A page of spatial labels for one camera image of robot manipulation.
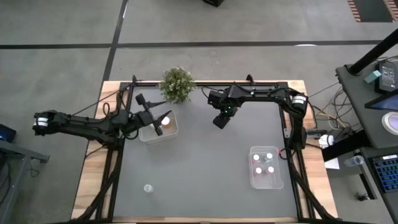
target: potted plant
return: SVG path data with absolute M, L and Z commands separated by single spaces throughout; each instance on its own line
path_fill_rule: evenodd
M 189 93 L 196 88 L 190 72 L 182 67 L 175 67 L 163 74 L 159 84 L 164 99 L 169 103 L 179 104 L 189 99 Z

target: black box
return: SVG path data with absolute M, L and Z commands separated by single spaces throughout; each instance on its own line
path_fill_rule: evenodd
M 213 6 L 220 6 L 221 3 L 223 3 L 224 0 L 203 0 L 205 3 L 211 4 Z

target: computer monitor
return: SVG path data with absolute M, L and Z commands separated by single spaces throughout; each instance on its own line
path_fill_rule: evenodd
M 398 90 L 394 90 L 366 103 L 365 108 L 398 111 Z

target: white sticker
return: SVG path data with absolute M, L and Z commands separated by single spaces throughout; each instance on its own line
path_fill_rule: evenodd
M 49 120 L 48 118 L 37 118 L 37 121 L 47 122 L 48 120 Z
M 303 101 L 303 100 L 293 100 L 293 103 L 301 103 L 301 104 L 304 104 L 304 101 Z
M 49 124 L 47 124 L 47 122 L 41 122 L 41 121 L 39 121 L 39 122 L 37 122 L 36 123 L 36 121 L 33 123 L 33 126 L 36 126 L 36 125 L 39 125 L 39 126 L 48 126 Z
M 295 96 L 295 97 L 293 97 L 293 99 L 294 100 L 303 100 L 303 101 L 306 101 L 307 99 L 304 97 L 304 96 Z
M 390 156 L 383 156 L 383 159 L 395 159 L 397 158 L 397 155 L 390 155 Z

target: orange striped edge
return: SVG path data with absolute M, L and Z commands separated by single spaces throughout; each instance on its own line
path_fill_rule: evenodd
M 354 0 L 347 0 L 349 8 L 351 9 L 351 12 L 353 13 L 354 19 L 356 22 L 361 22 L 361 17 L 359 16 L 359 12 L 355 6 Z
M 398 18 L 398 8 L 396 6 L 396 3 L 394 2 L 394 0 L 384 0 L 384 3 L 386 4 L 388 11 L 390 12 L 392 20 L 396 21 Z

